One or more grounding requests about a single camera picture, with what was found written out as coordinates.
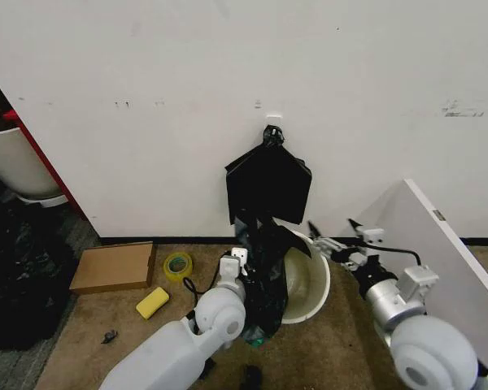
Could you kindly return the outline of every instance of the trash can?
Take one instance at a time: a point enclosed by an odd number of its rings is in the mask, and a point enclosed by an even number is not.
[[[291,248],[284,256],[288,303],[282,323],[301,323],[315,315],[324,305],[331,286],[327,260],[311,245],[312,240],[293,231],[309,245],[311,257]]]
[[[29,200],[62,194],[20,128],[0,132],[0,180]]]

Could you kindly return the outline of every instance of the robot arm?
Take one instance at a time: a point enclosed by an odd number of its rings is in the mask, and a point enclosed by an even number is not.
[[[189,388],[202,374],[205,361],[221,347],[228,348],[244,328],[245,293],[237,279],[244,259],[223,256],[217,285],[194,310],[161,327],[119,362],[100,390]]]
[[[488,389],[488,371],[480,374],[472,345],[455,327],[426,315],[425,296],[439,277],[420,264],[400,277],[388,272],[373,245],[383,241],[383,229],[367,229],[351,221],[359,240],[346,246],[321,237],[310,224],[313,244],[328,259],[340,263],[358,281],[359,294],[369,304],[378,335],[390,349],[399,377],[414,389]]]

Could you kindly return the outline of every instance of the white board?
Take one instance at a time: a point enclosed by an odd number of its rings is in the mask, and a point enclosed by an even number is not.
[[[270,112],[327,234],[411,176],[488,236],[488,0],[0,0],[0,87],[101,236],[232,236]]]
[[[386,230],[385,246],[415,250],[439,275],[425,300],[428,313],[462,331],[488,366],[488,274],[435,210],[416,183],[405,180],[389,197],[377,226]],[[383,253],[381,260],[396,275],[414,262],[400,253]]]

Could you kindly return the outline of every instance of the cardboard box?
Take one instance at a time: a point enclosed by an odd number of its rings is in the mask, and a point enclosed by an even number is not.
[[[76,294],[145,288],[152,283],[155,246],[152,242],[87,249],[69,288]]]

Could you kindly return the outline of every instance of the roll of tape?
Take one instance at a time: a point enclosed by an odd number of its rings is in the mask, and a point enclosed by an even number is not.
[[[168,280],[180,282],[183,278],[192,275],[194,263],[189,254],[175,252],[164,260],[163,269]]]

